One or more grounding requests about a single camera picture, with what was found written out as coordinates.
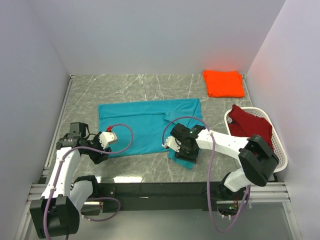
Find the teal polo shirt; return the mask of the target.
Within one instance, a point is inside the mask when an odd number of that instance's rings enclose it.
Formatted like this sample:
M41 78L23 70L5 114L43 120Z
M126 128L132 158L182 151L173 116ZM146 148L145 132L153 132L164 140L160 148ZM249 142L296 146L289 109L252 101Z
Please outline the teal polo shirt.
M200 124L198 98L137 101L98 106L98 129L115 126L118 141L111 145L112 157L166 152L162 140L180 123L187 128Z

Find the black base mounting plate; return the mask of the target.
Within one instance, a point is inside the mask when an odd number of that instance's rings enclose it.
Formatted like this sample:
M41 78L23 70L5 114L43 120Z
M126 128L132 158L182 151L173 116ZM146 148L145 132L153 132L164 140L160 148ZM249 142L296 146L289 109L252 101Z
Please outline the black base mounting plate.
M218 201L234 201L243 197L245 188L232 192L213 181L210 193L206 182L134 182L99 183L98 192L88 198L90 202L100 202L103 213L121 211L156 210L203 210L207 211L208 200L211 207Z

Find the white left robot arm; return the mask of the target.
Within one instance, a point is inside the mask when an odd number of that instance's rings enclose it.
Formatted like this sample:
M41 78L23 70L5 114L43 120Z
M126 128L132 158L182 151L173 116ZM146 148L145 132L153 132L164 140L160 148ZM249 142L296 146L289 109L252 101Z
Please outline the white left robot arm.
M81 209L86 202L96 200L100 188L95 176L78 177L72 181L82 155L99 164L111 152L109 144L117 141L110 129L89 139L89 126L72 122L69 132L56 143L56 160L50 180L40 199L30 204L30 214L40 239L75 234L80 225Z

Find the dark red shirt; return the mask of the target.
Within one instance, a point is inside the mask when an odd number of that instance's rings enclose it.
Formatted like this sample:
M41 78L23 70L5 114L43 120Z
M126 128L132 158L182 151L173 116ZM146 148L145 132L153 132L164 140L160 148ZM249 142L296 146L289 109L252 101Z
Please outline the dark red shirt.
M231 118L228 127L232 136L251 138L253 135L259 135L273 150L273 127L265 118L247 113L235 104L228 116Z

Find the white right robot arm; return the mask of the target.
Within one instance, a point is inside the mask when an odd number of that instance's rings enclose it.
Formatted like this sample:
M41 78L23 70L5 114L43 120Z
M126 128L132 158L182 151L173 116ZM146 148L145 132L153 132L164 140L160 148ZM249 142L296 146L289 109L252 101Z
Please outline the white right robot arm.
M231 200L245 187L265 187L280 160L259 135L238 137L195 125L187 128L177 123L162 146L173 150L180 160L196 162L200 150L211 150L237 160L240 168L229 172L210 195L215 200Z

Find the aluminium frame rail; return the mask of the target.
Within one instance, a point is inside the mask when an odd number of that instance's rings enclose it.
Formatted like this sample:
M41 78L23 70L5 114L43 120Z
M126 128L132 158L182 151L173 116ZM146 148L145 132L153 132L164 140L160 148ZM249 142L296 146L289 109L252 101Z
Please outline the aluminium frame rail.
M26 204L30 205L33 200L40 199L46 187L46 184L32 184ZM284 182L269 182L264 187L252 185L249 201L252 203L287 203L291 199Z

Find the folded orange t shirt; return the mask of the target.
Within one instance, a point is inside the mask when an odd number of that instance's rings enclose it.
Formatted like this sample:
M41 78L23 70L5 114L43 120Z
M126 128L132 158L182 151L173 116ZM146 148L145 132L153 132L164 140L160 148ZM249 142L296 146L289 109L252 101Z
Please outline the folded orange t shirt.
M245 96L243 76L237 71L205 70L202 76L210 98L243 98Z

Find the white laundry basket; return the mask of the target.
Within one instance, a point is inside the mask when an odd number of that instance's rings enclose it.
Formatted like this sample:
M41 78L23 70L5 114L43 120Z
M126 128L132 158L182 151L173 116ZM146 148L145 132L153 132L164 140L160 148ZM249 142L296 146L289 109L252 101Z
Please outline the white laundry basket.
M257 107L240 107L240 108L242 110L244 110L245 112L250 113L254 116L257 116L260 118L265 118L271 124L271 126L272 126L271 141L272 141L273 151L279 159L279 164L275 168L274 172L279 173L279 172L283 171L288 165L288 157L287 157L287 154L286 154L284 147L281 143L281 140L276 132L276 129L274 128L267 113ZM232 119L228 116L228 114L230 113L231 109L227 110L227 112L224 114L224 122L225 122L226 129L227 129L227 132L229 135L231 135L231 133L230 133L228 124L232 122Z

